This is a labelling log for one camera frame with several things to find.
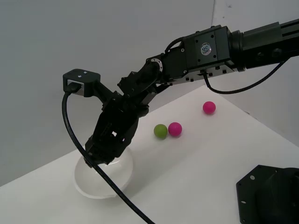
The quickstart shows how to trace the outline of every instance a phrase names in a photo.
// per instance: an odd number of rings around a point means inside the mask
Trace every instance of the white wall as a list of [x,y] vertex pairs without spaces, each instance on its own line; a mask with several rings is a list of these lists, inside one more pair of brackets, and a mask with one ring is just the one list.
[[[116,90],[121,77],[173,39],[209,28],[213,6],[212,0],[0,0],[0,185],[75,149],[61,116],[64,73],[94,71]],[[174,86],[150,108],[201,84]],[[70,97],[82,143],[100,112],[99,100]]]
[[[242,32],[273,22],[299,19],[298,0],[216,0],[213,25]],[[289,60],[263,84],[243,93],[225,95],[236,106],[299,146],[299,57]],[[261,79],[275,65],[211,79],[219,90],[238,89]]]

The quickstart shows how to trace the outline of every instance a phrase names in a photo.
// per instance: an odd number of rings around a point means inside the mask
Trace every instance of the pink ball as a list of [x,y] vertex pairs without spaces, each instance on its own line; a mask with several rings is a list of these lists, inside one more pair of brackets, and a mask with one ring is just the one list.
[[207,101],[202,106],[202,109],[204,110],[204,112],[206,114],[213,114],[216,110],[216,105],[215,105],[215,103],[213,103],[211,101]]
[[168,132],[171,136],[177,137],[182,133],[182,126],[178,122],[173,122],[168,126]]

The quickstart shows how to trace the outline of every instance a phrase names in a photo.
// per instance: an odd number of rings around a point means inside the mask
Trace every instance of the transparent bowl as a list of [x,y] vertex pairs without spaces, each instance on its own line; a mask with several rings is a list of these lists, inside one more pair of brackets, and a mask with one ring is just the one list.
[[[100,164],[99,167],[124,190],[133,173],[131,150],[126,148],[119,158],[115,158],[109,165]],[[88,198],[103,199],[117,195],[93,168],[89,168],[82,156],[75,167],[74,183],[77,191]]]

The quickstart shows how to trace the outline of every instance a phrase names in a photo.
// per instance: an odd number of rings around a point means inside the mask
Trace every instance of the black cable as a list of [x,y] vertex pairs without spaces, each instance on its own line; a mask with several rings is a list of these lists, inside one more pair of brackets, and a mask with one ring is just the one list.
[[216,90],[214,88],[211,87],[209,80],[207,78],[207,74],[203,74],[205,82],[206,82],[206,86],[213,92],[219,93],[219,94],[235,94],[235,93],[239,93],[239,92],[244,92],[246,90],[249,90],[259,84],[261,84],[263,81],[265,81],[266,79],[268,79],[270,76],[272,76],[287,60],[286,59],[284,62],[281,62],[278,64],[278,66],[276,66],[268,75],[266,75],[264,78],[260,79],[259,81],[257,81],[256,83],[253,83],[247,87],[238,89],[238,90],[232,90],[232,91],[220,91],[220,90]]
[[170,44],[168,44],[167,48],[165,49],[165,53],[167,54],[168,51],[177,43],[182,42],[184,39],[184,37],[180,37],[178,39],[175,39],[174,41],[172,41]]
[[71,95],[72,92],[66,92],[64,94],[63,100],[62,100],[62,116],[64,119],[64,124],[66,127],[67,132],[70,135],[71,140],[79,150],[79,152],[83,155],[83,157],[86,159],[86,161],[98,172],[98,174],[109,184],[109,186],[116,192],[116,194],[137,214],[140,218],[142,218],[146,223],[148,224],[155,224],[153,221],[151,221],[139,208],[134,205],[130,199],[125,196],[125,194],[117,187],[117,185],[107,176],[107,174],[92,160],[92,158],[88,155],[88,153],[84,150],[80,142],[75,136],[75,133],[73,132],[70,121],[67,115],[67,99]]

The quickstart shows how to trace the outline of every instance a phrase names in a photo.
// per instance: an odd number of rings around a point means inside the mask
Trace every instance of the white table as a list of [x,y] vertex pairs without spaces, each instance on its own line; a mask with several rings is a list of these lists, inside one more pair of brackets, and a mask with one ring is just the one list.
[[[213,116],[201,110],[208,100]],[[182,136],[155,139],[154,126],[173,121]],[[298,147],[205,86],[142,118],[130,147],[135,172],[125,193],[157,224],[238,224],[237,181],[258,164],[299,167]],[[74,151],[0,187],[0,223],[143,223],[118,197],[75,190],[79,157]]]

